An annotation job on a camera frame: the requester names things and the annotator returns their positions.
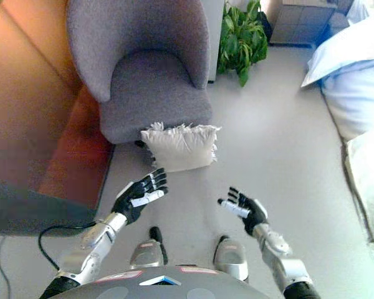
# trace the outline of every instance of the white cushion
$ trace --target white cushion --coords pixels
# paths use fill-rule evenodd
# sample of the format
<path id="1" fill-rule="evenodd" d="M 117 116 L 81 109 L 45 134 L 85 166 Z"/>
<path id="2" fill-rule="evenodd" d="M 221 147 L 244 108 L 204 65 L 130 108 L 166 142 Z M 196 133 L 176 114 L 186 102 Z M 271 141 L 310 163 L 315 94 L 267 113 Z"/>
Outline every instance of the white cushion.
<path id="1" fill-rule="evenodd" d="M 374 239 L 374 130 L 347 143 L 347 168 Z"/>
<path id="2" fill-rule="evenodd" d="M 220 128 L 199 125 L 194 128 L 178 126 L 164 130 L 162 123 L 141 131 L 144 141 L 155 157 L 155 166 L 167 172 L 209 166 L 216 160 L 216 132 Z"/>
<path id="3" fill-rule="evenodd" d="M 374 59 L 374 16 L 335 34 L 314 52 L 302 87 L 341 67 Z"/>

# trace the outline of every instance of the white blanket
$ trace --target white blanket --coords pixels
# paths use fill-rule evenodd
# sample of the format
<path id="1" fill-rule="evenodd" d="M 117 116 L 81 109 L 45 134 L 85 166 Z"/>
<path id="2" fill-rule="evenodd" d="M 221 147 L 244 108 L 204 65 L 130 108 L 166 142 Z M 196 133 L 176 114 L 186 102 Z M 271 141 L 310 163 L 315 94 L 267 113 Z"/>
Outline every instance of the white blanket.
<path id="1" fill-rule="evenodd" d="M 347 143 L 347 168 L 374 239 L 374 130 Z"/>

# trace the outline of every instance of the white pillow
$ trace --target white pillow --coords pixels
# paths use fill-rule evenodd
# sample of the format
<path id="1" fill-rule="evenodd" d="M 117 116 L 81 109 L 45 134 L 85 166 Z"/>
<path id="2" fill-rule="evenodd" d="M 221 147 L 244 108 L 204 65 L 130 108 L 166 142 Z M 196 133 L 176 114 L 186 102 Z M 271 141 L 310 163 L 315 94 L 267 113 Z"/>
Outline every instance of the white pillow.
<path id="1" fill-rule="evenodd" d="M 366 0 L 354 0 L 347 13 L 347 19 L 352 25 L 368 18 L 369 15 Z"/>
<path id="2" fill-rule="evenodd" d="M 203 125 L 164 130 L 162 123 L 154 123 L 149 130 L 141 131 L 141 140 L 155 157 L 154 166 L 167 172 L 182 171 L 209 166 L 216 160 L 214 142 L 219 130 Z"/>
<path id="3" fill-rule="evenodd" d="M 372 59 L 374 59 L 374 16 L 351 25 L 321 44 L 307 63 L 309 71 L 301 87 L 346 65 Z"/>
<path id="4" fill-rule="evenodd" d="M 374 128 L 374 60 L 356 62 L 326 76 L 322 93 L 344 139 Z"/>

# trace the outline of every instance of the bed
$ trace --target bed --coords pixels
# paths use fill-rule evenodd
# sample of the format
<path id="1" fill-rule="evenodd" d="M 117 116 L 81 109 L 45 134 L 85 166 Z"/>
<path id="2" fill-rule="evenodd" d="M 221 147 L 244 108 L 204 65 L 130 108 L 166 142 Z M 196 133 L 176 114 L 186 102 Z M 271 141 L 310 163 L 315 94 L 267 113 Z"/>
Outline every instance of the bed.
<path id="1" fill-rule="evenodd" d="M 346 151 L 346 170 L 374 243 L 374 14 L 324 42 L 302 87 L 318 82 Z"/>

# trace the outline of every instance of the robot leg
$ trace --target robot leg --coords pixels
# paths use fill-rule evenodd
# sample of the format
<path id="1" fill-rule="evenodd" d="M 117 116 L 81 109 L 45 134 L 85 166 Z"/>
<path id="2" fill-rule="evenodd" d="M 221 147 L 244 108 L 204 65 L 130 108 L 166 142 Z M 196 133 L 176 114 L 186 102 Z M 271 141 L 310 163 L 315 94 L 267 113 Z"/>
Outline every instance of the robot leg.
<path id="1" fill-rule="evenodd" d="M 232 277 L 247 282 L 248 263 L 245 248 L 239 242 L 224 235 L 220 238 L 213 258 L 216 270 L 225 272 Z"/>
<path id="2" fill-rule="evenodd" d="M 130 259 L 130 269 L 160 267 L 168 263 L 162 244 L 161 231 L 157 227 L 150 229 L 150 239 L 138 245 Z"/>

